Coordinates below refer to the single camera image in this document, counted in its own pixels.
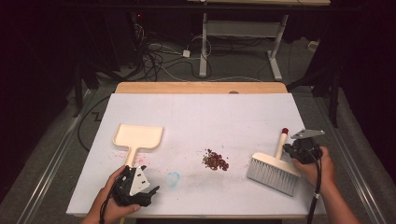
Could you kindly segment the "person's left hand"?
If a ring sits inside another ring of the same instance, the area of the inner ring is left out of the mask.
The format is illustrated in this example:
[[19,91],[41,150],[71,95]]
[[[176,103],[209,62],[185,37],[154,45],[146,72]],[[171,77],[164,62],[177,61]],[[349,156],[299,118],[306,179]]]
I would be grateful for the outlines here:
[[111,187],[123,170],[124,166],[121,166],[108,178],[106,184],[98,191],[98,194],[92,203],[91,209],[86,216],[101,217],[106,220],[106,224],[114,224],[120,218],[131,215],[141,208],[139,204],[118,206],[113,198],[108,198]]

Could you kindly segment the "cream plastic dustpan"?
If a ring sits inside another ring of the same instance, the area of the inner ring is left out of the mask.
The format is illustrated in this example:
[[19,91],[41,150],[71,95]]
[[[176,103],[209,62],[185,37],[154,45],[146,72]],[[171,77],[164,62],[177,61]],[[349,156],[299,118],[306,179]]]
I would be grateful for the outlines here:
[[163,127],[120,124],[113,136],[113,143],[128,149],[124,164],[133,167],[136,153],[141,149],[155,149],[161,143],[162,135]]

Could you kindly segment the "person's right hand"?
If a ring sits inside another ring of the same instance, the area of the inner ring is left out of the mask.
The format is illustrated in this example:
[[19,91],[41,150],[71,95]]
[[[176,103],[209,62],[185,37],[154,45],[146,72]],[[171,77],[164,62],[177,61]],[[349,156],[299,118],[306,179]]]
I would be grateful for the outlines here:
[[[332,159],[326,147],[320,147],[322,151],[321,157],[321,187],[320,193],[322,195],[329,195],[336,190],[335,174]],[[301,164],[296,159],[292,159],[292,164],[303,174],[303,176],[312,184],[315,185],[318,180],[318,171],[316,166],[311,164]]]

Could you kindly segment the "white standing desk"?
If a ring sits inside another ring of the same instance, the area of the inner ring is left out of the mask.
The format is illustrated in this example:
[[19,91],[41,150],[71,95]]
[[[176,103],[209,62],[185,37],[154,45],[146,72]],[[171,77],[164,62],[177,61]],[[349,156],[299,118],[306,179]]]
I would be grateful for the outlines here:
[[[215,4],[231,4],[248,7],[327,7],[331,0],[189,0],[190,2],[200,3],[203,7],[214,6]],[[203,14],[202,34],[200,38],[200,68],[199,77],[208,77],[209,62],[208,56],[211,53],[212,46],[207,40],[210,36],[242,36],[242,37],[273,37],[275,39],[274,47],[268,50],[267,61],[272,70],[276,81],[281,81],[282,76],[276,61],[276,54],[280,46],[281,38],[286,29],[289,14],[282,14],[280,21],[277,22],[259,22],[259,21],[225,21],[209,20],[207,13]]]

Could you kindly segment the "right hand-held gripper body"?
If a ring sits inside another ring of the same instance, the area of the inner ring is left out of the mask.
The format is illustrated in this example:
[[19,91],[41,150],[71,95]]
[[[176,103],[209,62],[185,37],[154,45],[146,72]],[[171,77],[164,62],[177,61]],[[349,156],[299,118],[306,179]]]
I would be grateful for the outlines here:
[[322,151],[315,137],[325,134],[324,131],[304,129],[297,132],[293,139],[290,156],[302,164],[314,163],[322,157]]

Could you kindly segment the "cream hand brush grey bristles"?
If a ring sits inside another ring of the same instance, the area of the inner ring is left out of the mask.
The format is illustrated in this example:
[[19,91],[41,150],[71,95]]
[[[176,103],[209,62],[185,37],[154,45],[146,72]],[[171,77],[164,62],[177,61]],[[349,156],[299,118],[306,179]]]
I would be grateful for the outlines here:
[[279,136],[276,152],[270,156],[256,152],[251,157],[247,178],[281,193],[293,196],[301,173],[289,162],[282,161],[283,146],[286,144],[289,130],[283,128]]

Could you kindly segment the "scatter of red beans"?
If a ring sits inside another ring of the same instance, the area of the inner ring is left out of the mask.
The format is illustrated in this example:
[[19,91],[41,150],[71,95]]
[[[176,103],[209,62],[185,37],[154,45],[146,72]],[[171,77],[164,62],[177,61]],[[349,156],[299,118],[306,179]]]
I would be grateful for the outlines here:
[[202,164],[212,171],[227,171],[230,167],[229,163],[222,158],[220,154],[208,148],[202,159]]

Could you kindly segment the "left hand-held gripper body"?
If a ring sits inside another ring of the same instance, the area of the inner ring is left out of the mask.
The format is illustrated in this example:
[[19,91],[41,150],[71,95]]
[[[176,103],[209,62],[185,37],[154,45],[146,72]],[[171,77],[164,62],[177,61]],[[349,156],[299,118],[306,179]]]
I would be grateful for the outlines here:
[[145,189],[149,187],[144,171],[141,166],[130,167],[126,165],[122,173],[116,178],[112,189],[112,196],[119,206],[139,204],[147,207],[151,204]]

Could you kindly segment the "black metal stand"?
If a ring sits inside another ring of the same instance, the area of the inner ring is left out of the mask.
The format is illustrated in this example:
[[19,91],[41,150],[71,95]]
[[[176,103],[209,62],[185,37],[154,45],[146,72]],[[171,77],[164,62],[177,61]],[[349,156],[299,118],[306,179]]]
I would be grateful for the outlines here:
[[99,81],[94,70],[94,63],[91,61],[80,61],[74,68],[74,93],[75,93],[75,112],[76,118],[83,106],[82,83],[85,83],[89,90],[97,90]]
[[291,91],[300,86],[312,86],[314,97],[328,96],[330,99],[328,116],[334,128],[338,127],[337,107],[340,87],[340,68],[337,65],[325,65],[318,71],[291,82],[286,86]]

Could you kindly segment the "aluminium floor rail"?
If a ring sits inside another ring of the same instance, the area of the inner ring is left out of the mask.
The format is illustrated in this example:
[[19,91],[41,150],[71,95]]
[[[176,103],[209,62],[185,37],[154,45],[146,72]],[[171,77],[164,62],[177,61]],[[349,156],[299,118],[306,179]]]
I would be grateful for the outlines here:
[[341,156],[346,172],[348,173],[351,182],[354,185],[356,193],[359,195],[362,205],[372,224],[386,224],[386,219],[384,218],[380,208],[378,207],[373,192],[368,186],[367,182],[363,179],[362,173],[358,168],[357,163],[354,161],[347,143],[342,137],[341,133],[337,128],[334,127],[330,118],[328,108],[325,101],[321,98],[315,99],[316,104],[320,110],[322,117],[324,118],[327,126],[330,129],[331,136],[335,139],[336,149]]
[[24,207],[21,215],[16,222],[16,224],[31,224],[33,218],[35,217],[38,207],[42,203],[53,178],[56,176],[57,171],[64,159],[64,155],[67,150],[70,139],[72,138],[77,126],[82,121],[83,114],[87,111],[88,105],[92,102],[92,98],[95,95],[95,91],[86,90],[83,95],[83,106],[80,114],[76,118],[72,118],[64,132],[64,135],[56,147],[56,150],[49,161],[44,173],[40,176],[40,179],[28,201]]

